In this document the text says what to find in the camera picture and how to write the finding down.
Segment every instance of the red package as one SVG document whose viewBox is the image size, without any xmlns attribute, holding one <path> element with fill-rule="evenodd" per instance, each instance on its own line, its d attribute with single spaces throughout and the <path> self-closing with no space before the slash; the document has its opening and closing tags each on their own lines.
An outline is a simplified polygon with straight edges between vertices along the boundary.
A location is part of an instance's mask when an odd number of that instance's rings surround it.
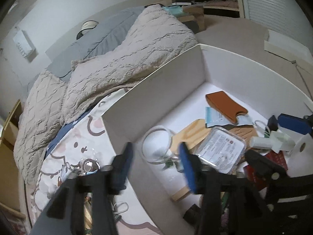
<svg viewBox="0 0 313 235">
<path fill-rule="evenodd" d="M 267 155 L 265 155 L 265 157 L 270 159 L 274 163 L 284 167 L 286 171 L 288 170 L 287 163 L 282 151 L 279 151 L 278 154 L 276 154 L 274 151 L 270 151 Z M 268 186 L 265 180 L 256 176 L 254 169 L 250 165 L 244 167 L 244 171 L 248 180 L 254 183 L 259 191 Z"/>
</svg>

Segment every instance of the beige quilted blanket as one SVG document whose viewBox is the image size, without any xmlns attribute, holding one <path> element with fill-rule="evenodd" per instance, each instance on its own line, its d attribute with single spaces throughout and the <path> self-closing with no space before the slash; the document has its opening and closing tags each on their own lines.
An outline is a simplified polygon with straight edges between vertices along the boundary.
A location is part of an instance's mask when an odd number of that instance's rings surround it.
<svg viewBox="0 0 313 235">
<path fill-rule="evenodd" d="M 133 87 L 197 43 L 191 30 L 159 5 L 153 5 L 144 9 L 115 50 L 74 61 L 68 85 L 43 73 L 26 102 L 14 148 L 24 180 L 30 185 L 37 181 L 46 147 L 64 122 L 75 121 L 113 91 Z"/>
</svg>

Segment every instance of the cardboard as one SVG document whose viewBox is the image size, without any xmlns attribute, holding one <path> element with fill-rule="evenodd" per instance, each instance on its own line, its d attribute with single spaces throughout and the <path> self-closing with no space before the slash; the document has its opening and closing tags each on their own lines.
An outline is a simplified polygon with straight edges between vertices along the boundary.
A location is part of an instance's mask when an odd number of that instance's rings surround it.
<svg viewBox="0 0 313 235">
<path fill-rule="evenodd" d="M 170 196 L 186 185 L 175 168 L 146 163 L 140 141 L 147 130 L 163 125 L 178 133 L 205 118 L 205 95 L 225 91 L 248 110 L 253 120 L 267 122 L 281 113 L 303 117 L 312 101 L 296 86 L 267 67 L 238 54 L 198 44 L 180 54 L 128 91 L 102 116 L 116 154 L 135 143 L 129 181 L 140 203 L 164 235 L 193 234 L 183 219 L 199 195 L 179 202 Z"/>
</svg>

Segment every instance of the white box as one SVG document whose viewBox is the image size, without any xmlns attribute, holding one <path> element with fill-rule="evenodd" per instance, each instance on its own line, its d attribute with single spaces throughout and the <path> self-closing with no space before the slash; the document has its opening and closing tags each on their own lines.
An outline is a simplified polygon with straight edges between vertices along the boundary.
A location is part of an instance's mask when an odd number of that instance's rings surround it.
<svg viewBox="0 0 313 235">
<path fill-rule="evenodd" d="M 253 120 L 281 113 L 311 114 L 311 100 L 295 85 L 246 57 L 198 44 L 177 56 L 121 97 L 102 116 L 116 154 L 126 142 L 138 143 L 147 130 L 164 125 L 175 133 L 205 118 L 205 94 L 224 90 L 245 107 Z M 135 151 L 129 181 L 144 209 L 165 235 L 193 234 L 182 216 L 199 196 L 173 203 L 170 195 L 186 182 L 176 169 L 161 171 Z"/>
</svg>

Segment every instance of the gray bedding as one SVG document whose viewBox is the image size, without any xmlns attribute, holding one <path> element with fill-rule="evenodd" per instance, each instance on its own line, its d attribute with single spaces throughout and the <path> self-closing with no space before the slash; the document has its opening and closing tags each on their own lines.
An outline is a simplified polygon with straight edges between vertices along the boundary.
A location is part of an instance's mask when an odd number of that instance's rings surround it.
<svg viewBox="0 0 313 235">
<path fill-rule="evenodd" d="M 62 81 L 68 82 L 72 73 L 72 60 L 83 60 L 114 50 L 125 40 L 129 29 L 143 10 L 143 6 L 128 8 L 110 16 L 59 54 L 47 70 Z M 39 74 L 26 85 L 25 100 L 38 76 Z"/>
</svg>

